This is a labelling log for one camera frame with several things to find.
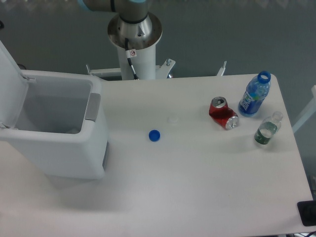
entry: red can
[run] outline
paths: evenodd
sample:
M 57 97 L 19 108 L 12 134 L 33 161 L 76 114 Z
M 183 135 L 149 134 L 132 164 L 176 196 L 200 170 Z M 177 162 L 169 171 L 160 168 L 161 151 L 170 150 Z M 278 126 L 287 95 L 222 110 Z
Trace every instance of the red can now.
M 238 115 L 228 107 L 227 100 L 221 96 L 212 99 L 209 115 L 226 130 L 236 127 L 239 121 Z

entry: blue water bottle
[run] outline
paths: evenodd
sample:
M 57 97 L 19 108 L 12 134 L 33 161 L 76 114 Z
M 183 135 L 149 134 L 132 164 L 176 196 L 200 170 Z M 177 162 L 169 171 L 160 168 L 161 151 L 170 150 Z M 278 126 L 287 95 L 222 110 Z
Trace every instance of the blue water bottle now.
M 239 112 L 245 117 L 255 115 L 270 90 L 271 75 L 262 71 L 248 84 L 246 91 L 239 102 Z

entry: blue bottle cap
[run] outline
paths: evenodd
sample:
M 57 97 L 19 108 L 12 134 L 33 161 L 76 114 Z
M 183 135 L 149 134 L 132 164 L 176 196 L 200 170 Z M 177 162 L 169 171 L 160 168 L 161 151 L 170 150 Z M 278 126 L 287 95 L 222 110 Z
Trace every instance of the blue bottle cap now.
M 258 74 L 258 81 L 262 84 L 266 84 L 271 80 L 271 74 L 267 71 L 262 71 Z
M 148 135 L 152 142 L 156 142 L 160 139 L 160 132 L 158 130 L 151 130 Z

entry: white trash bin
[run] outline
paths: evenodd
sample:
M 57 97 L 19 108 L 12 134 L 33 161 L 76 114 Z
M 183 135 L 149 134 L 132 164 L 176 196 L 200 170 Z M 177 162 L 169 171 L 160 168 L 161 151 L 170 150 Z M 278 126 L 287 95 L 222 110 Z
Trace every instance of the white trash bin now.
M 95 76 L 20 70 L 0 41 L 0 140 L 45 174 L 104 176 L 101 91 Z

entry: small glass bottle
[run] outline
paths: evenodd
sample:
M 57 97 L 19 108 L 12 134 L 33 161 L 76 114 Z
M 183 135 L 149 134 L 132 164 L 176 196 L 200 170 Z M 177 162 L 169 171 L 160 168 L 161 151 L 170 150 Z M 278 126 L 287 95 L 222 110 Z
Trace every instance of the small glass bottle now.
M 255 140 L 260 144 L 267 144 L 281 127 L 283 114 L 279 111 L 264 119 L 255 133 Z

